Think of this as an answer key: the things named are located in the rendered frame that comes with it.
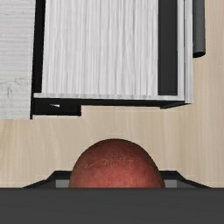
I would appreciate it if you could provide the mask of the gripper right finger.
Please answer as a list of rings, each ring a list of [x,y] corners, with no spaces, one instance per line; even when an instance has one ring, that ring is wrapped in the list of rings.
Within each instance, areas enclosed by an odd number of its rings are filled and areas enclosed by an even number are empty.
[[[166,188],[207,188],[206,185],[184,178],[178,171],[161,171]]]

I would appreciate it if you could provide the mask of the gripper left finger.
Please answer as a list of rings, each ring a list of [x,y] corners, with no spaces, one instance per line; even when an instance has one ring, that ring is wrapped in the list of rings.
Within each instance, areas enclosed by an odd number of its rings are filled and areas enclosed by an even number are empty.
[[[54,171],[47,179],[27,185],[26,188],[68,188],[71,171]]]

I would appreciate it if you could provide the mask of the red peach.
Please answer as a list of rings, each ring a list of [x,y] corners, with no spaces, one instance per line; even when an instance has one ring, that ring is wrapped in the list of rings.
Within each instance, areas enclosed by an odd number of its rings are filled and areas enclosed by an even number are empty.
[[[151,156],[136,143],[108,139],[93,144],[78,158],[70,188],[165,188]]]

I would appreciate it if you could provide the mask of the cabinet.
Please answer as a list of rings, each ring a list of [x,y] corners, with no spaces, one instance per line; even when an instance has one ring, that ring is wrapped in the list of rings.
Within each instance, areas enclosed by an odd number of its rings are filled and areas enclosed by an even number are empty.
[[[80,116],[73,100],[38,98],[46,0],[0,0],[0,119]]]

